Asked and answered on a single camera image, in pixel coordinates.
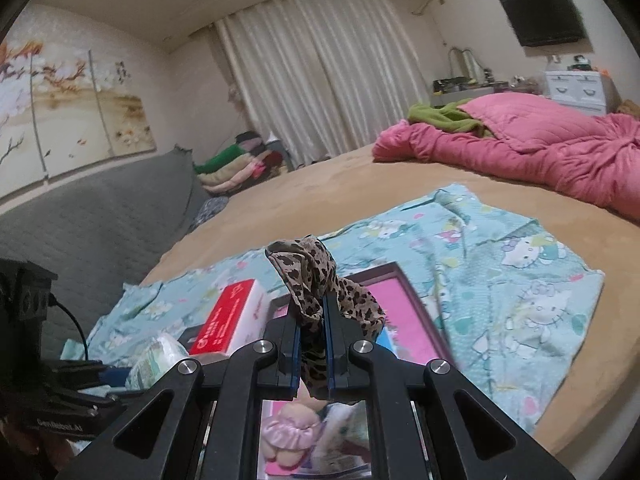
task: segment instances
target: plush doll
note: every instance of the plush doll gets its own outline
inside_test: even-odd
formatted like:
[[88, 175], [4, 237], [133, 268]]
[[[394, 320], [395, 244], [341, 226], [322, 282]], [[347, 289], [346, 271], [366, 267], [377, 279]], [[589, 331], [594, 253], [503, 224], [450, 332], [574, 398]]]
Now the plush doll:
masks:
[[311, 397], [300, 382], [296, 399], [287, 402], [262, 424], [260, 448], [265, 459], [275, 460], [283, 468], [296, 466], [318, 440], [321, 421], [316, 412], [326, 404]]

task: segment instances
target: wall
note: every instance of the wall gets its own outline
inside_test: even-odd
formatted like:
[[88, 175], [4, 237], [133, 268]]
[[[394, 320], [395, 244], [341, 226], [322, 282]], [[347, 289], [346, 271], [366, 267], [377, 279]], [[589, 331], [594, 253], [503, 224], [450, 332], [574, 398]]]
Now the wall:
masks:
[[434, 79], [441, 79], [449, 76], [448, 65], [446, 64], [446, 52], [442, 45], [442, 38], [433, 19], [428, 16], [414, 16], [412, 11], [418, 9], [424, 0], [391, 0], [396, 8], [404, 30], [414, 44], [418, 55], [420, 72], [429, 85]]
[[186, 126], [182, 107], [176, 100], [176, 78], [170, 57], [162, 50], [123, 31], [85, 16], [53, 7], [29, 4], [7, 35], [7, 41], [43, 40], [82, 50], [98, 48], [100, 53], [122, 59], [132, 73], [131, 86], [145, 109], [156, 152], [98, 163], [48, 182], [34, 184], [0, 200], [0, 213], [26, 200], [87, 174], [170, 151], [175, 144], [199, 149]]
[[244, 114], [229, 102], [229, 87], [211, 53], [207, 31], [170, 54], [175, 89], [186, 124], [197, 148], [196, 162], [211, 158], [249, 130]]
[[608, 69], [621, 97], [640, 103], [640, 59], [620, 24], [602, 0], [574, 0], [583, 16], [593, 53], [584, 45], [546, 46], [526, 52], [516, 39], [499, 0], [438, 0], [428, 6], [424, 21], [437, 22], [448, 46], [471, 48], [498, 78], [534, 75], [546, 68], [546, 55], [562, 53], [555, 70], [565, 70], [573, 54], [585, 53], [601, 69]]

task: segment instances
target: drawer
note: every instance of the drawer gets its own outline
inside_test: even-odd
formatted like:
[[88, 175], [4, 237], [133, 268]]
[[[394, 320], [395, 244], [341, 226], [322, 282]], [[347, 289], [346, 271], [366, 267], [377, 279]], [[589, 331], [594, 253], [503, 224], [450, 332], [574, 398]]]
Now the drawer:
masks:
[[578, 102], [578, 87], [573, 75], [547, 74], [546, 83], [554, 101]]
[[574, 75], [575, 92], [578, 101], [585, 104], [607, 104], [602, 78], [599, 75]]
[[607, 114], [607, 107], [605, 105], [587, 104], [587, 103], [570, 103], [568, 101], [554, 99], [554, 101], [560, 105], [578, 110], [585, 115], [600, 116]]

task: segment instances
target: silver screw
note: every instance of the silver screw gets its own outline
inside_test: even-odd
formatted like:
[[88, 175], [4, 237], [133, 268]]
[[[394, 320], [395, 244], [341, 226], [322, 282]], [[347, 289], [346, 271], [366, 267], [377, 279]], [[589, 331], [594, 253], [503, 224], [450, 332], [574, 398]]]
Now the silver screw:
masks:
[[178, 371], [182, 375], [193, 374], [198, 369], [198, 364], [193, 359], [185, 359], [178, 363]]
[[353, 349], [358, 354], [368, 354], [373, 350], [373, 343], [371, 341], [367, 341], [366, 339], [361, 339], [360, 341], [356, 341], [353, 344]]
[[444, 359], [434, 359], [429, 363], [429, 368], [431, 368], [431, 371], [435, 374], [444, 375], [449, 373], [451, 365]]
[[271, 352], [271, 350], [273, 350], [273, 343], [271, 341], [260, 339], [260, 341], [254, 343], [254, 351], [258, 352], [258, 354], [267, 354]]

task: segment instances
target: triangular cutout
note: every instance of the triangular cutout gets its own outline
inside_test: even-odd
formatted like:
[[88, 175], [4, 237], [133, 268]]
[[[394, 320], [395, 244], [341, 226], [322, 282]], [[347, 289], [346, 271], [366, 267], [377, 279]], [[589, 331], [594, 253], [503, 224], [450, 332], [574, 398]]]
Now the triangular cutout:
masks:
[[113, 440], [113, 445], [138, 458], [149, 458], [172, 400], [174, 400], [174, 393], [171, 390], [165, 390], [158, 395], [122, 430]]
[[489, 460], [515, 447], [516, 441], [511, 434], [468, 393], [457, 391], [454, 398], [480, 460]]

